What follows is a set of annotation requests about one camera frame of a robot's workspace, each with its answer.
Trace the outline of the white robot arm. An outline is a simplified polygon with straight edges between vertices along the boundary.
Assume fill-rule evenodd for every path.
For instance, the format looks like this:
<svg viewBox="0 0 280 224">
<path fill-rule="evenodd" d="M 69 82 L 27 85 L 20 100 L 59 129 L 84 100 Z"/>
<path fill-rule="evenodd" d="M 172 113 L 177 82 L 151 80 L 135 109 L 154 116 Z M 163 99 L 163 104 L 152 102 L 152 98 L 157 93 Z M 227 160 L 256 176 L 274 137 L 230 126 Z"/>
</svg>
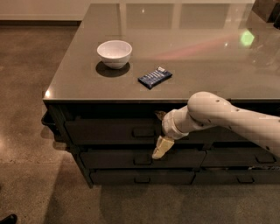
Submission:
<svg viewBox="0 0 280 224">
<path fill-rule="evenodd" d="M 280 118 L 237 108 L 209 92 L 193 94 L 183 108 L 158 111 L 163 135 L 157 140 L 153 159 L 162 158 L 176 140 L 190 132 L 220 126 L 232 130 L 273 155 L 280 157 Z"/>
</svg>

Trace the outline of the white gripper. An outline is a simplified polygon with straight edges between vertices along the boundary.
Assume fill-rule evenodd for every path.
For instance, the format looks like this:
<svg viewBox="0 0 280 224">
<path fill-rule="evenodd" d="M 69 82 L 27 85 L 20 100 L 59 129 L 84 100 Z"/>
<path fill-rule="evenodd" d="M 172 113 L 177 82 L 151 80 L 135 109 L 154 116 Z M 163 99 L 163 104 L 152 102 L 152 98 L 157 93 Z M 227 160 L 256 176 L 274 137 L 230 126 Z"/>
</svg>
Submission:
<svg viewBox="0 0 280 224">
<path fill-rule="evenodd" d="M 156 148 L 152 153 L 153 159 L 160 159 L 174 145 L 174 140 L 186 137 L 194 131 L 194 120 L 190 117 L 187 106 L 173 109 L 167 114 L 157 110 L 154 114 L 160 121 L 163 120 L 162 130 L 166 135 L 158 138 Z"/>
</svg>

